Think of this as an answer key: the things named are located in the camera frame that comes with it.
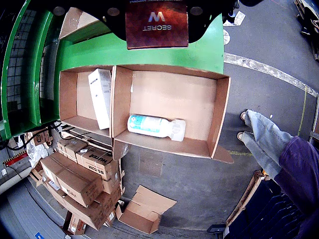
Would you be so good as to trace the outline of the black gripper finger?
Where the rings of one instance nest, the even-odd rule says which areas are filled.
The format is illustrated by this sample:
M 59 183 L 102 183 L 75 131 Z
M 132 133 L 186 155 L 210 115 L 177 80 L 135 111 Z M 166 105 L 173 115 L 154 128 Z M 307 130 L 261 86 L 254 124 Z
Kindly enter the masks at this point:
M 59 38 L 81 42 L 107 33 L 125 33 L 125 0 L 51 0 L 49 11 L 63 18 Z
M 219 15 L 222 23 L 234 22 L 239 0 L 187 0 L 188 42 L 198 41 L 212 21 Z

